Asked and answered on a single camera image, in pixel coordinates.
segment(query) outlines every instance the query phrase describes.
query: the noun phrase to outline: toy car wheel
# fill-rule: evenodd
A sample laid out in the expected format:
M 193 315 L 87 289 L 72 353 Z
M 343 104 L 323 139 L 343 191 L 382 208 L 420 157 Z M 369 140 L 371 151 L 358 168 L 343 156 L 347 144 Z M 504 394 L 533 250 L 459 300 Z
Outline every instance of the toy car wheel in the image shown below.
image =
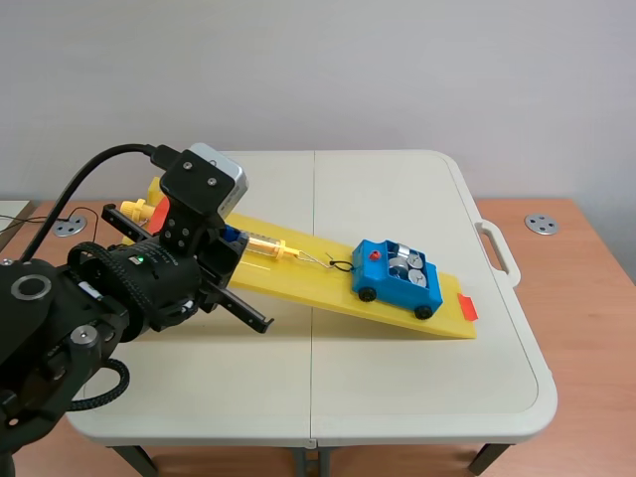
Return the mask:
M 374 301 L 377 297 L 378 297 L 378 293 L 376 293 L 376 290 L 373 289 L 370 286 L 366 286 L 364 288 L 361 288 L 360 291 L 358 292 L 358 297 L 365 302 L 370 302 L 370 301 Z
M 418 320 L 427 320 L 433 316 L 433 310 L 429 306 L 418 306 L 415 308 L 415 318 Z

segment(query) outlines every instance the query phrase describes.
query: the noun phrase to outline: wooden table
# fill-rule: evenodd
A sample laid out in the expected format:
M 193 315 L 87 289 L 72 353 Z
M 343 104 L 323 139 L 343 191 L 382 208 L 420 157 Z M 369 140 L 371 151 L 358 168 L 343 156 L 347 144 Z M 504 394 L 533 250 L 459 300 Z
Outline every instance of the wooden table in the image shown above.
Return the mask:
M 68 208 L 79 205 L 75 203 Z M 83 204 L 99 210 L 101 203 Z M 35 212 L 41 215 L 45 205 Z M 524 310 L 552 369 L 559 410 L 541 436 L 509 450 L 490 476 L 628 476 L 636 467 L 636 288 L 567 200 L 488 200 L 482 216 L 504 233 L 523 273 L 517 288 Z M 526 229 L 523 218 L 545 213 L 561 226 L 555 236 Z M 90 240 L 93 218 L 77 241 Z M 25 224 L 3 250 L 20 254 L 37 226 Z M 98 240 L 118 241 L 101 224 Z M 41 257 L 64 261 L 67 246 L 45 243 Z M 477 446 L 368 446 L 334 452 L 332 475 L 467 476 Z M 290 455 L 269 448 L 150 448 L 162 475 L 291 476 Z M 15 456 L 18 475 L 135 474 L 116 454 L 77 435 L 65 422 Z

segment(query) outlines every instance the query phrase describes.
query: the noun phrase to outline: yellow ramp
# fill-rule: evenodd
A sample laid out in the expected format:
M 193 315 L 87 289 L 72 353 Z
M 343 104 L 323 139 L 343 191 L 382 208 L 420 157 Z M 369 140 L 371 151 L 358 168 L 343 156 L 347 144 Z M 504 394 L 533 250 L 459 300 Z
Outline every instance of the yellow ramp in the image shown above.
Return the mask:
M 351 261 L 353 247 L 335 241 L 285 229 L 267 222 L 239 214 L 231 214 L 228 224 L 275 239 L 286 240 L 286 245 L 304 250 L 318 259 L 328 261 L 325 252 L 334 259 Z M 415 318 L 411 311 L 375 301 L 365 303 L 351 291 L 351 273 L 335 268 L 327 269 L 285 256 L 281 260 L 246 251 L 237 267 L 231 285 L 236 288 L 264 293 L 283 300 L 294 301 L 325 310 L 380 321 L 449 338 L 475 338 L 475 327 L 464 319 L 457 298 L 461 287 L 457 279 L 438 272 L 444 304 L 428 320 Z

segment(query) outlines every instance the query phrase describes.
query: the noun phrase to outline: syringe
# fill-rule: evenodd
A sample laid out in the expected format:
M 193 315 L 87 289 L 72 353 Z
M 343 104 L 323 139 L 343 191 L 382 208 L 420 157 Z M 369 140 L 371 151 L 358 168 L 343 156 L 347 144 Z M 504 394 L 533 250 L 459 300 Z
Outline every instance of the syringe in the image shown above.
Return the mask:
M 317 258 L 314 258 L 306 251 L 292 248 L 291 246 L 286 246 L 286 242 L 283 239 L 262 236 L 261 234 L 255 234 L 247 231 L 244 232 L 249 238 L 249 242 L 247 243 L 246 248 L 247 251 L 271 256 L 275 260 L 280 260 L 284 256 L 289 255 L 293 256 L 294 258 L 298 258 L 299 260 L 313 261 L 324 266 L 325 268 L 331 268 L 331 265 L 323 263 Z

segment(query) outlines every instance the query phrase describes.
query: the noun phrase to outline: black cable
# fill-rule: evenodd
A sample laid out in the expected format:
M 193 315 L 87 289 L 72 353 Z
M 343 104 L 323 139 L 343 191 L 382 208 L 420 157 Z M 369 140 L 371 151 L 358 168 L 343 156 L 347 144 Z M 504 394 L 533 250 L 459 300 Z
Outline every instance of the black cable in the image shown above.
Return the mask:
M 124 391 L 126 391 L 128 385 L 130 385 L 130 372 L 126 365 L 121 363 L 119 360 L 109 359 L 106 360 L 102 367 L 107 368 L 108 370 L 113 370 L 119 374 L 119 383 L 117 386 L 103 395 L 71 401 L 71 406 L 69 407 L 70 412 L 102 407 L 103 405 L 107 405 L 109 402 L 113 402 L 119 398 Z
M 105 151 L 100 152 L 95 157 L 90 159 L 71 179 L 69 184 L 66 186 L 64 191 L 60 194 L 58 199 L 56 200 L 55 205 L 51 209 L 51 212 L 47 216 L 47 219 L 44 221 L 38 232 L 35 234 L 31 243 L 25 248 L 22 256 L 20 257 L 20 261 L 29 261 L 33 258 L 36 251 L 42 244 L 42 241 L 47 236 L 47 233 L 55 223 L 56 219 L 60 215 L 60 212 L 67 204 L 73 193 L 78 189 L 81 182 L 90 174 L 97 166 L 101 163 L 107 161 L 111 157 L 118 156 L 119 154 L 125 154 L 126 152 L 141 152 L 147 156 L 152 156 L 152 153 L 155 151 L 155 147 L 149 144 L 122 144 L 120 146 L 114 146 Z
M 5 216 L 4 214 L 0 214 L 0 219 L 11 219 L 12 221 L 31 222 L 33 224 L 41 224 L 42 219 L 45 219 L 46 217 L 47 216 L 30 217 L 29 219 L 20 219 L 19 217 Z
M 7 226 L 2 231 L 0 231 L 0 234 L 2 234 L 3 232 L 7 232 L 8 230 L 13 229 L 14 227 L 22 226 L 23 224 L 41 224 L 41 223 L 44 222 L 41 219 L 45 219 L 46 217 L 31 217 L 29 219 L 19 219 L 17 217 L 4 216 L 4 215 L 0 214 L 0 218 L 2 218 L 2 219 L 11 219 L 12 221 L 17 221 L 16 224 L 11 224 L 10 226 Z
M 329 260 L 329 264 L 331 266 L 338 268 L 340 271 L 350 272 L 354 270 L 354 264 L 351 261 L 347 261 L 347 260 Z
M 97 227 L 99 226 L 99 214 L 93 209 L 89 209 L 88 207 L 78 206 L 71 211 L 71 213 L 66 219 L 58 219 L 58 220 L 63 222 L 70 221 L 75 211 L 89 211 L 95 216 L 95 227 L 92 230 L 92 240 L 91 240 L 91 241 L 95 241 L 97 239 Z

